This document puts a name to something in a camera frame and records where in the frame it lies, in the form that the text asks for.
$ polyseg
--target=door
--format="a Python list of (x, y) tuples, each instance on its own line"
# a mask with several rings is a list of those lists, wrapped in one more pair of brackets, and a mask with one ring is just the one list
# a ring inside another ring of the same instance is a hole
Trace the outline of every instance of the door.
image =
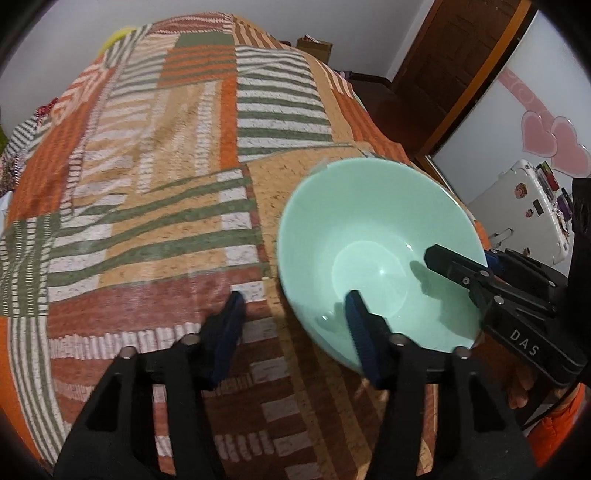
[(451, 111), (525, 1), (435, 1), (392, 83), (425, 127), (435, 129)]

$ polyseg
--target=mint green bowl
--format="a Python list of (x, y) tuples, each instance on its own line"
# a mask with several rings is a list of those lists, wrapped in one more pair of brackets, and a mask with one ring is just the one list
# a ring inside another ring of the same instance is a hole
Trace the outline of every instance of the mint green bowl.
[(357, 371), (343, 309), (350, 290), (423, 347), (469, 348), (478, 309), (465, 288), (427, 269), (423, 255), (433, 244), (486, 265), (466, 212), (435, 181), (389, 160), (338, 161), (302, 181), (287, 202), (277, 245), (281, 284), (312, 339)]

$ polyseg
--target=white wall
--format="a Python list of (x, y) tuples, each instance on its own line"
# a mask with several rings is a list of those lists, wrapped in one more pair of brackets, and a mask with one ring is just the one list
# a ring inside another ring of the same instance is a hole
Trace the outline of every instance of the white wall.
[(334, 43), (330, 66), (385, 76), (413, 23), (418, 0), (58, 0), (0, 77), (2, 126), (10, 131), (61, 95), (118, 28), (175, 15), (224, 11), (279, 40), (310, 34)]
[[(507, 66), (553, 116), (571, 120), (578, 142), (591, 149), (591, 82), (566, 42), (542, 14), (534, 18)], [(524, 113), (525, 107), (496, 80), (434, 156), (435, 164), (465, 204), (520, 158), (534, 165), (545, 160), (522, 151)], [(554, 173), (560, 186), (570, 192), (572, 179)], [(570, 257), (557, 269), (566, 273), (569, 266)]]
[(394, 79), (398, 70), (400, 69), (410, 47), (413, 46), (414, 39), (417, 38), (418, 31), (423, 26), (423, 22), (431, 10), (435, 0), (419, 0), (415, 2), (415, 15), (413, 22), (408, 26), (408, 30), (398, 48), (398, 51), (394, 54), (394, 59), (390, 64), (386, 78), (389, 80)]

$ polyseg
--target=bed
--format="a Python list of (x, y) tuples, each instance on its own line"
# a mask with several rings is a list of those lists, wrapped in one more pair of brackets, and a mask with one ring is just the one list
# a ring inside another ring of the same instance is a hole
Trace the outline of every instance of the bed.
[[(0, 239), (0, 406), (34, 456), (55, 463), (123, 346), (167, 348), (239, 290), (242, 341), (205, 395), (229, 477), (363, 478), (385, 397), (304, 333), (275, 257), (298, 182), (363, 156), (415, 168), (348, 82), (243, 18), (145, 25), (98, 57), (27, 143)], [(154, 422), (174, 472), (158, 386)]]

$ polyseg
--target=cardboard box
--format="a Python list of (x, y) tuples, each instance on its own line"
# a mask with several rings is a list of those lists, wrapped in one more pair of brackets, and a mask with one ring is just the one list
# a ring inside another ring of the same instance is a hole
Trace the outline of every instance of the cardboard box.
[(329, 62), (330, 52), (332, 51), (332, 43), (327, 41), (316, 43), (314, 41), (306, 40), (304, 37), (297, 39), (297, 45), (295, 47), (298, 50), (309, 53), (314, 58), (317, 58), (324, 63)]

